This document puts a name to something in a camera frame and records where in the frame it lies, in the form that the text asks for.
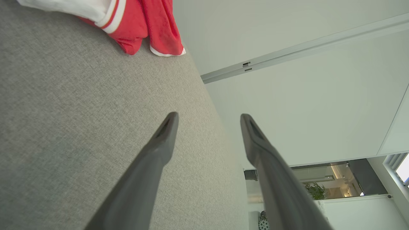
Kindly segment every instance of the round decorative object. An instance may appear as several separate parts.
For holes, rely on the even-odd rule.
[[[258,228],[260,230],[270,230],[270,224],[268,223],[268,220],[260,219],[260,221],[258,222]]]

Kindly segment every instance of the window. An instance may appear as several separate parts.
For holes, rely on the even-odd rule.
[[[409,185],[409,157],[408,153],[393,155],[389,162],[391,169],[402,180],[405,186]]]

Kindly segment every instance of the green plant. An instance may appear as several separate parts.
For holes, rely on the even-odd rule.
[[[312,183],[311,184],[304,184],[305,188],[307,189],[307,191],[310,193],[310,195],[312,196],[312,198],[314,200],[323,200],[325,198],[327,198],[327,193],[325,191],[325,187],[324,186],[319,186],[317,183]]]

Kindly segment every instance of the gray upholstered sofa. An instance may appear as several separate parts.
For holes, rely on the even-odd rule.
[[[83,229],[171,111],[150,228],[248,229],[243,170],[189,54],[145,42],[125,55],[100,29],[14,0],[0,18],[0,229]]]

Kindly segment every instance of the red towel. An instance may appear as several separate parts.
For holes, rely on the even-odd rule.
[[[178,56],[186,51],[172,11],[172,0],[111,0],[101,21],[81,19],[103,29],[127,54],[135,54],[149,35],[153,53]]]

